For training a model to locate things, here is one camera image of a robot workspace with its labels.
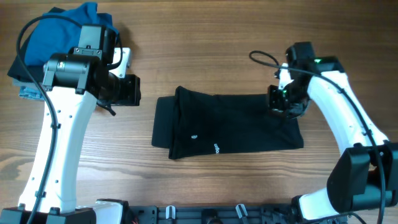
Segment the black t-shirt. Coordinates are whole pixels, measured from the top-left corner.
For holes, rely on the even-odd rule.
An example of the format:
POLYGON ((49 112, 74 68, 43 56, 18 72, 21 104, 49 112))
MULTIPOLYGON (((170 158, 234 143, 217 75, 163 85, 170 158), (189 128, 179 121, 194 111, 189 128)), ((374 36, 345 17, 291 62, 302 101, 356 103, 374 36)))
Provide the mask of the black t-shirt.
POLYGON ((266 94, 208 95, 179 86, 157 100, 151 144, 177 160, 300 149, 304 141, 296 119, 270 113, 266 94))

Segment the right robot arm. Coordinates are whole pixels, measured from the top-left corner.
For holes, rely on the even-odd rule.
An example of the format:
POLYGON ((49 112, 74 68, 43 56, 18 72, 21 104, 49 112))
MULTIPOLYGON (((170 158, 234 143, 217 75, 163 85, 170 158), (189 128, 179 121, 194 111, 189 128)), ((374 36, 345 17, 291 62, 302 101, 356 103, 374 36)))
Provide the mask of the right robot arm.
POLYGON ((271 113, 284 119, 303 115, 311 103, 323 113, 340 158, 326 186, 294 198, 296 222, 319 222, 360 210, 397 205, 397 144, 371 121, 355 97, 348 76, 334 57, 316 57, 309 42, 297 42, 269 87, 271 113))

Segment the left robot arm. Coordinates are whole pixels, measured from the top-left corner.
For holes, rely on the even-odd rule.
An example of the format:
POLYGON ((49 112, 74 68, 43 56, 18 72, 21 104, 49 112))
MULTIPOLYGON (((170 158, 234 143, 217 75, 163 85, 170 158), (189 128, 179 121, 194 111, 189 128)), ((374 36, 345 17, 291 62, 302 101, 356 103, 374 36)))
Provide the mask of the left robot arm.
POLYGON ((46 105, 34 165, 16 207, 1 212, 2 223, 130 223, 129 204, 100 199, 76 203, 76 175, 83 138, 97 106, 137 106, 140 80, 127 73, 129 48, 77 47, 53 54, 39 85, 46 105))

